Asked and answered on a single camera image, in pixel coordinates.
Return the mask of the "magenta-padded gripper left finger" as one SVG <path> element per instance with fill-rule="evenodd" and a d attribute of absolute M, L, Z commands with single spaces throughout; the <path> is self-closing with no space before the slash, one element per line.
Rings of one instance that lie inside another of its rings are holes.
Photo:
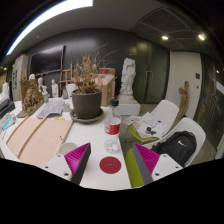
<path fill-rule="evenodd" d="M 90 154 L 91 144 L 86 143 L 65 155 L 57 154 L 43 166 L 43 170 L 71 181 L 74 184 L 79 184 L 82 180 Z"/>

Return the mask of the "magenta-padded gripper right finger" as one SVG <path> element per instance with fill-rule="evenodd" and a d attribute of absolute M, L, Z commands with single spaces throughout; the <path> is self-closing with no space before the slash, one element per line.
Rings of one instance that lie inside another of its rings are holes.
<path fill-rule="evenodd" d="M 144 185 L 152 183 L 182 169 L 182 166 L 168 154 L 159 155 L 137 143 L 133 144 L 133 155 Z"/>

